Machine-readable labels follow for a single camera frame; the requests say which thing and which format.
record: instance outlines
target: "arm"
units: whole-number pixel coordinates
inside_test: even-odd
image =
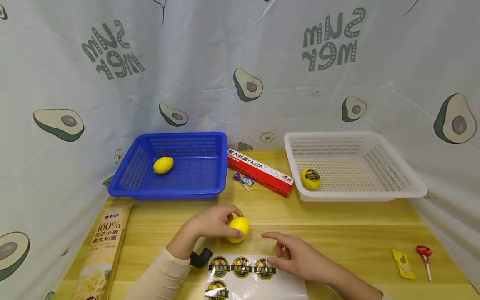
[[[262,237],[277,241],[276,257],[269,257],[268,261],[280,270],[329,285],[344,300],[390,299],[300,238],[280,232],[265,232]]]
[[[234,205],[216,206],[185,223],[152,265],[135,282],[125,300],[173,300],[190,271],[190,254],[199,237],[241,238],[243,233],[227,226],[233,213],[243,216]]]
[[[338,277],[329,286],[344,300],[381,300],[384,295],[381,291],[372,287],[358,278],[349,270],[338,266]]]
[[[173,300],[190,271],[190,254],[198,237],[183,226],[145,273],[126,300]]]

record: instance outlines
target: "black strap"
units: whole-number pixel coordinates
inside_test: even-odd
[[[195,251],[192,251],[192,254],[190,255],[190,265],[197,268],[203,268],[208,264],[212,255],[213,253],[208,248],[204,248],[200,255],[195,253]]]

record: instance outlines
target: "yellow lemon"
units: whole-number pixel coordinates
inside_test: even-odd
[[[173,167],[173,158],[164,156],[156,160],[153,164],[153,172],[157,174],[165,174]]]
[[[242,216],[236,217],[235,219],[231,220],[228,223],[228,226],[243,232],[243,238],[241,239],[227,238],[228,241],[235,244],[243,241],[247,237],[248,232],[250,231],[250,222],[248,221],[247,218]]]
[[[316,190],[320,187],[322,180],[314,169],[306,168],[300,174],[301,183],[309,190]]]

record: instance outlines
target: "human hand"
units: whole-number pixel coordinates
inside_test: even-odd
[[[243,233],[227,223],[233,220],[234,216],[243,216],[241,210],[235,205],[219,205],[205,210],[185,223],[184,227],[189,228],[199,237],[209,238],[243,238]]]
[[[264,232],[262,237],[276,240],[276,257],[268,262],[275,268],[291,273],[306,281],[331,285],[343,267],[318,252],[309,243],[280,232]]]
[[[243,233],[227,225],[233,214],[243,216],[235,205],[220,205],[205,210],[188,220],[167,245],[167,250],[175,257],[187,260],[199,237],[241,239]]]

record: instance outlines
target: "fabric backdrop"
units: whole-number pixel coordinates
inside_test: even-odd
[[[2,299],[55,291],[148,132],[223,131],[240,150],[379,132],[428,184],[412,203],[480,288],[480,2],[0,4]]]

